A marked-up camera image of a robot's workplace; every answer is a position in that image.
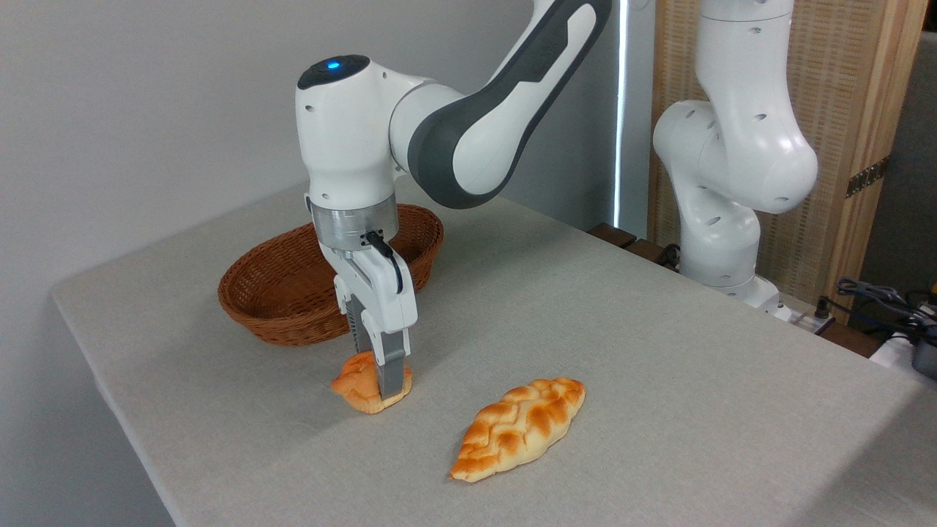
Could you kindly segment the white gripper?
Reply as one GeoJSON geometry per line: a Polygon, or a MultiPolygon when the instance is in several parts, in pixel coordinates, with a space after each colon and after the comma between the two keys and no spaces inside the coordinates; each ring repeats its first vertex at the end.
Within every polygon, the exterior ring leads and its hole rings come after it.
{"type": "Polygon", "coordinates": [[[319,247],[337,271],[334,284],[339,310],[347,316],[355,354],[374,354],[381,399],[397,396],[403,391],[405,358],[411,353],[408,328],[417,321],[407,263],[396,253],[387,257],[372,246],[356,251],[335,250],[322,243],[319,247]],[[365,310],[379,332],[368,333],[365,310]]]}

